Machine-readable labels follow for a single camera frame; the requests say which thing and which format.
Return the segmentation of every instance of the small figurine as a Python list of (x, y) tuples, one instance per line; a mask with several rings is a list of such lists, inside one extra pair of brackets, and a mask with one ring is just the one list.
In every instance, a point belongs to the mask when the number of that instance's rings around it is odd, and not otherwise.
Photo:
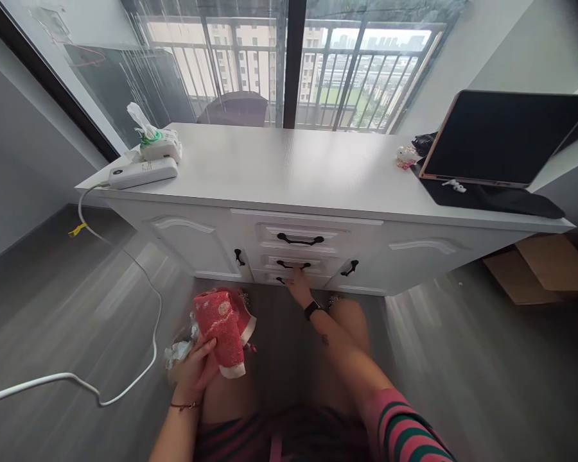
[(396, 165), (403, 170), (407, 170), (418, 160), (422, 159), (416, 149), (412, 146), (400, 146), (396, 151), (396, 158), (398, 159)]

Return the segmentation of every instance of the white power bank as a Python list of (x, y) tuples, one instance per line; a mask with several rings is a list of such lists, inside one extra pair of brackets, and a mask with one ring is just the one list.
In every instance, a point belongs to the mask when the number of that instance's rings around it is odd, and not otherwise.
[(126, 189), (178, 176), (178, 165), (171, 157), (140, 162), (109, 171), (109, 187)]

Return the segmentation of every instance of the hand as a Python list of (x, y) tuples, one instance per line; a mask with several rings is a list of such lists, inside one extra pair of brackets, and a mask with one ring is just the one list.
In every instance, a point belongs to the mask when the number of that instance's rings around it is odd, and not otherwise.
[(302, 309), (306, 309), (312, 302), (314, 302), (313, 296), (310, 295), (310, 286), (308, 285), (308, 279), (302, 268), (293, 267), (293, 280), (286, 282), (287, 288), (293, 298)]
[(173, 393), (176, 404), (190, 404), (201, 400), (204, 390), (220, 371), (214, 355), (210, 354), (215, 346), (215, 338), (204, 343), (199, 337), (186, 359), (173, 365), (171, 375), (177, 381)]

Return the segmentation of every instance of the cabinet top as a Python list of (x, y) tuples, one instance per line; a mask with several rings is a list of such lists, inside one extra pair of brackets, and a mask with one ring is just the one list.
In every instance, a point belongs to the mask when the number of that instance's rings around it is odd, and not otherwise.
[[(565, 219), (437, 205), (396, 149), (411, 138), (282, 128), (172, 123), (182, 141), (177, 178), (91, 196), (533, 232)], [(76, 188), (107, 181), (112, 162)]]

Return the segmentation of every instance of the tissue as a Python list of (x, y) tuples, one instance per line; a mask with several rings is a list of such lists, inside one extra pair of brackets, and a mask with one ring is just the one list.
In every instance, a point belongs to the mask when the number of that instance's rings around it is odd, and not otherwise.
[(139, 105), (130, 103), (127, 112), (132, 119), (141, 127), (136, 128), (141, 137), (139, 153), (137, 151), (127, 151), (125, 155), (131, 162), (157, 160), (163, 157), (171, 157), (179, 164), (182, 160), (182, 143), (175, 130), (156, 128), (152, 125)]

